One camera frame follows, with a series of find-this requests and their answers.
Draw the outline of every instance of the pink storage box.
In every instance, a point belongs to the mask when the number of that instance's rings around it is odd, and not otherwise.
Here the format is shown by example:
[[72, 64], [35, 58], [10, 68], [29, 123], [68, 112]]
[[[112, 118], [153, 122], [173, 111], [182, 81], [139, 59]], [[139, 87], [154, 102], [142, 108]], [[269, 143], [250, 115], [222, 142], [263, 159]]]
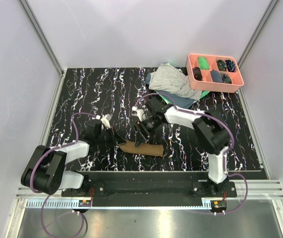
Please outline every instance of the pink storage box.
[[[194, 74], [193, 74], [193, 68], [199, 67], [199, 62], [198, 62], [199, 57], [204, 57], [210, 65], [209, 70], [201, 69], [202, 81], [197, 81], [194, 78]], [[219, 71], [219, 68], [217, 66], [217, 61], [218, 60], [225, 61], [227, 59], [234, 61], [236, 65], [235, 72]], [[192, 89], [213, 91], [213, 92], [234, 93], [238, 90], [238, 88], [244, 85], [244, 80], [241, 77], [237, 62], [232, 57], [189, 54], [186, 63], [186, 69], [189, 76], [190, 86]], [[211, 76], [212, 70], [227, 74], [230, 77], [232, 84], [213, 82]]]

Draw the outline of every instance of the pile of clothes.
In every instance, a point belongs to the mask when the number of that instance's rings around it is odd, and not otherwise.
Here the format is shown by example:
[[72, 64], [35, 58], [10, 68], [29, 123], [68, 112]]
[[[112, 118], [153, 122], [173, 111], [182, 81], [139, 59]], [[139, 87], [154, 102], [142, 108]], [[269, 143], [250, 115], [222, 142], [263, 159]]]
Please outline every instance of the pile of clothes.
[[146, 84], [149, 85], [150, 90], [168, 95], [169, 98], [161, 96], [166, 102], [172, 103], [170, 100], [172, 99], [177, 106], [185, 109], [190, 108], [194, 102], [209, 93], [193, 90], [188, 76], [169, 63], [161, 64], [156, 72], [148, 74]]

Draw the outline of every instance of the marble pattern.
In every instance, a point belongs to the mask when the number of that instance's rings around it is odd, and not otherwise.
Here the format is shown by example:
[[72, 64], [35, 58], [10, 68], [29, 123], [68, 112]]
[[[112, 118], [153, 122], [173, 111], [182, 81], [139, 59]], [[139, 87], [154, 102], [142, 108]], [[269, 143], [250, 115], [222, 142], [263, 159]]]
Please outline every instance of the marble pattern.
[[[70, 117], [75, 112], [95, 115], [111, 114], [118, 134], [134, 137], [131, 108], [138, 98], [149, 93], [145, 84], [148, 73], [156, 68], [74, 68], [68, 69], [59, 97], [47, 145], [71, 142], [75, 138]], [[259, 161], [237, 93], [210, 92], [194, 103], [192, 109], [215, 110], [235, 136], [235, 147], [229, 153], [229, 170], [260, 170]], [[85, 130], [87, 116], [75, 119], [79, 131]], [[99, 145], [90, 148], [87, 158], [69, 163], [67, 170], [81, 171], [204, 171], [207, 154], [200, 148], [193, 130], [177, 124], [163, 125], [150, 139], [162, 144], [164, 157], [133, 155], [118, 147]]]

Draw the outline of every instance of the white wall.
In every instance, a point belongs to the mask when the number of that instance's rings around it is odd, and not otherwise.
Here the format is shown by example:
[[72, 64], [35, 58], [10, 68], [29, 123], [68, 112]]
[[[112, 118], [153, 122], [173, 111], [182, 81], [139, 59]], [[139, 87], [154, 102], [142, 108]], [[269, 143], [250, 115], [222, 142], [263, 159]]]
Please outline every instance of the white wall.
[[242, 74], [271, 177], [283, 187], [283, 0], [246, 59]]
[[28, 0], [62, 67], [239, 59], [270, 0]]
[[0, 237], [58, 75], [16, 0], [0, 0]]

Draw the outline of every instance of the brown cloth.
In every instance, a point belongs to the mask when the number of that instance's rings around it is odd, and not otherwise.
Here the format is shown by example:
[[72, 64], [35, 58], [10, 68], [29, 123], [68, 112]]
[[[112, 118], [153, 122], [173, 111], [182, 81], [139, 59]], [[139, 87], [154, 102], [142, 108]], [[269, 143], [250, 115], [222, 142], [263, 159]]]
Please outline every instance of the brown cloth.
[[126, 140], [126, 144], [119, 145], [120, 149], [123, 152], [131, 154], [140, 154], [140, 155], [151, 155], [151, 156], [160, 156], [163, 157], [163, 145], [150, 145], [142, 144], [138, 147], [135, 146], [135, 142]]

